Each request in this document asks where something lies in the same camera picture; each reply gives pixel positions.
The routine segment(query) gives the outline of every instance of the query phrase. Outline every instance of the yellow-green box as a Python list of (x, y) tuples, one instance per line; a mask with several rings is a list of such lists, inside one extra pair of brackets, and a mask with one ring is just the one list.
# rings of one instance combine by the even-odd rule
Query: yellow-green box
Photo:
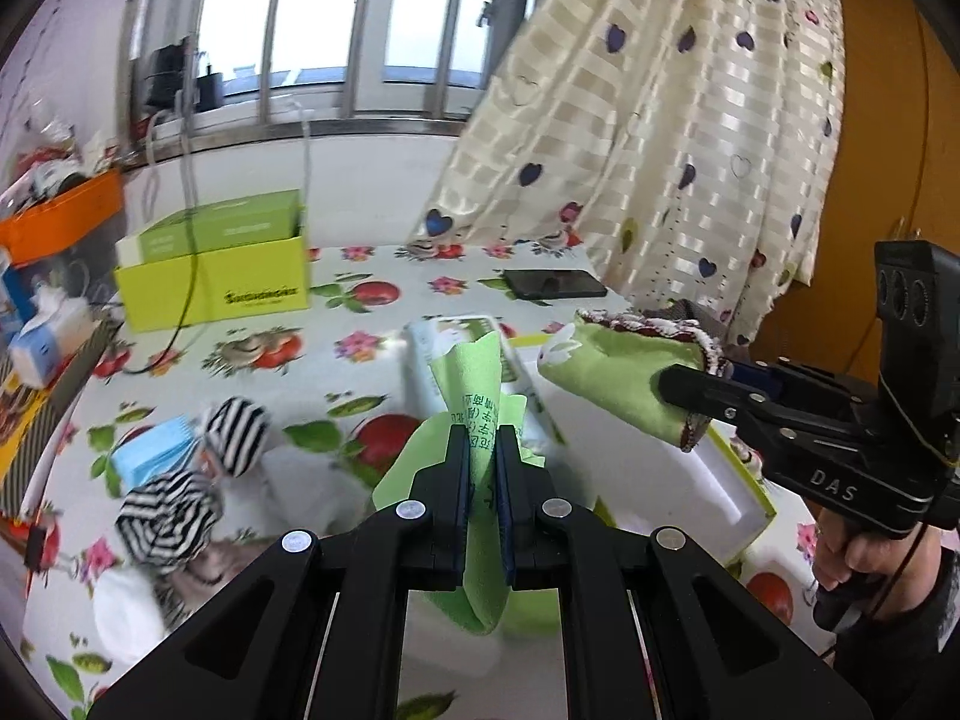
[[(310, 306), (301, 236), (197, 255), (197, 283), (185, 324), (299, 311)], [(190, 287), (190, 257), (114, 271), (134, 332), (176, 327)]]

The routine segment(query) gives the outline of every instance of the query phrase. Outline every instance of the blue face mask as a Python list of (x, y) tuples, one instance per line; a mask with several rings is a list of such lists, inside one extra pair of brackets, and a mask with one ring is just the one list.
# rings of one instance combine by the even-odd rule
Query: blue face mask
[(162, 422), (113, 452), (113, 467), (126, 491), (167, 471), (186, 467), (198, 440), (185, 416)]

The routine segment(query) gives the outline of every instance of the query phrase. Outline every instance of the human hand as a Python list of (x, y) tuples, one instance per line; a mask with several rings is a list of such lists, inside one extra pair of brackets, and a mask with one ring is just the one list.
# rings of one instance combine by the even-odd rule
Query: human hand
[[(848, 581), (853, 571), (893, 576), (920, 528), (918, 525), (913, 533), (899, 541), (892, 541), (876, 533), (861, 533), (848, 543), (847, 522), (839, 514), (823, 509), (817, 525), (820, 536), (817, 538), (817, 553), (813, 560), (813, 576), (820, 586), (827, 590)], [(940, 571), (940, 536), (938, 528), (926, 529), (917, 551), (883, 605), (877, 610), (875, 619), (889, 619), (917, 608), (926, 600), (937, 583), (937, 574)]]

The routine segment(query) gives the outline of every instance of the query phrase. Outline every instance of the table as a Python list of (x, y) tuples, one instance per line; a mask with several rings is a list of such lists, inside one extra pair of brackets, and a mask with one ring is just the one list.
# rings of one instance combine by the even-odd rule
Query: table
[[(315, 298), (310, 310), (189, 328), (162, 363), (141, 376), (128, 376), (120, 368), (154, 360), (169, 332), (131, 336), (121, 330), (80, 395), (45, 491), (45, 520), (53, 536), (44, 554), (45, 570), (32, 584), (21, 642), (40, 686), (71, 720), (85, 717), (92, 700), (127, 667), (104, 649), (91, 611), (97, 581), (124, 562), (113, 528), (119, 480), (104, 463), (119, 443), (159, 421), (181, 413), (198, 415), (206, 405), (242, 394), (267, 407), (277, 424), (312, 424), (301, 430), (301, 437), (313, 442), (318, 456), (342, 451), (363, 431), (376, 429), (371, 425), (392, 426), (392, 432), (376, 439), (379, 455), (371, 450), (366, 458), (376, 464), (384, 453), (398, 451), (389, 446), (391, 436), (413, 419), (404, 394), (401, 334), (410, 320), (490, 314), (508, 336), (531, 336), (556, 332), (575, 308), (626, 307), (612, 293), (553, 304), (515, 300), (499, 278), (506, 266), (591, 269), (582, 247), (555, 251), (525, 242), (482, 250), (450, 245), (429, 261), (416, 259), (404, 247), (347, 247), (313, 250), (312, 257)], [(371, 445), (367, 437), (364, 442)], [(296, 485), (292, 487), (283, 494), (296, 496)], [(791, 627), (815, 649), (826, 648), (829, 636), (810, 618), (812, 517), (796, 495), (768, 487), (778, 514), (736, 570), (743, 581), (760, 573), (774, 574), (774, 584), (782, 580), (786, 599), (778, 603), (781, 610), (792, 608)], [(309, 508), (309, 499), (285, 503), (290, 509)], [(222, 560), (238, 571), (286, 527), (256, 491), (237, 490), (227, 498), (213, 538)], [(494, 634), (474, 641), (477, 659), (459, 669), (405, 655), (397, 717), (565, 717), (559, 635)], [(476, 675), (479, 661), (487, 664), (479, 669), (488, 672), (483, 676)]]

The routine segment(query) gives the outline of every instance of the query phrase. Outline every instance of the metal screw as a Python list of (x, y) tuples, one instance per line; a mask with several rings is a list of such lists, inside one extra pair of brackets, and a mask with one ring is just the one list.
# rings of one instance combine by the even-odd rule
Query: metal screw
[(555, 517), (556, 519), (563, 519), (573, 511), (570, 502), (563, 500), (563, 498), (550, 498), (545, 500), (542, 508), (544, 509), (544, 514), (548, 517)]
[(676, 528), (664, 528), (656, 532), (656, 543), (664, 549), (677, 551), (686, 543), (686, 536)]
[(306, 531), (291, 531), (282, 538), (280, 546), (287, 552), (302, 552), (304, 549), (307, 549), (312, 542), (313, 536), (310, 536), (310, 533)]
[(409, 500), (397, 504), (397, 517), (400, 519), (420, 519), (426, 514), (426, 507), (419, 501)]

